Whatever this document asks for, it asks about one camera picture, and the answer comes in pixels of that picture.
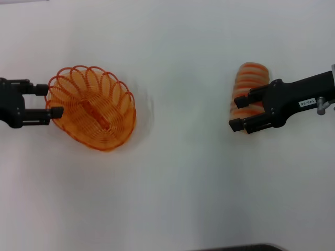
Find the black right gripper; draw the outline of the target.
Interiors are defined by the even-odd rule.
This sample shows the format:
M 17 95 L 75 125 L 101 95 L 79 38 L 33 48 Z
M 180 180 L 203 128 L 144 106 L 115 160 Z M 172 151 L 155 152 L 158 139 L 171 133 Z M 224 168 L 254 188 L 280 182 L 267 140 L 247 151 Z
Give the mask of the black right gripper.
M 229 120 L 233 132 L 247 134 L 267 128 L 279 128 L 287 119 L 299 112 L 317 109 L 324 115 L 334 100 L 334 72 L 327 71 L 292 83 L 281 79 L 270 84 L 236 86 L 233 89 L 233 103 L 237 108 L 261 102 L 265 112 L 235 112 Z

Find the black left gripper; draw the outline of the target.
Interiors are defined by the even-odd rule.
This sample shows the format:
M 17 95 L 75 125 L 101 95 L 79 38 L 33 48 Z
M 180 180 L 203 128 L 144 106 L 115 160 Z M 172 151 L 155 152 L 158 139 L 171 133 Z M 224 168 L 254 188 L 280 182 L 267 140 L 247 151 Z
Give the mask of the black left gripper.
M 46 96 L 48 84 L 34 85 L 27 79 L 5 79 L 1 77 L 1 121 L 14 129 L 22 126 L 47 126 L 52 119 L 62 118 L 63 107 L 49 109 L 26 109 L 22 94 Z

